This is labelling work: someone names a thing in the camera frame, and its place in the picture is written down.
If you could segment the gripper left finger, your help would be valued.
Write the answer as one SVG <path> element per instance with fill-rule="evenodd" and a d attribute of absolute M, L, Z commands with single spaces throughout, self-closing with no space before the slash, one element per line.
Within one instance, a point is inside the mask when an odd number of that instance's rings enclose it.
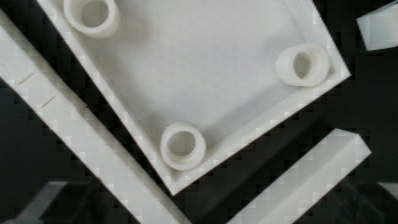
<path fill-rule="evenodd" d="M 64 181 L 52 181 L 45 185 L 14 219 L 14 224 L 45 224 L 41 216 L 45 215 L 45 212 L 50 208 L 52 202 L 55 201 L 55 198 L 66 185 L 68 183 Z"/>

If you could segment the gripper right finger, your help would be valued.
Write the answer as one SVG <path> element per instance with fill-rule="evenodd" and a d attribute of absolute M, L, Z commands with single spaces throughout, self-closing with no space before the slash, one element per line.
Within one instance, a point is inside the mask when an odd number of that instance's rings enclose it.
<path fill-rule="evenodd" d="M 386 189 L 386 191 L 391 194 L 393 198 L 398 200 L 398 183 L 379 182 L 379 185 Z"/>

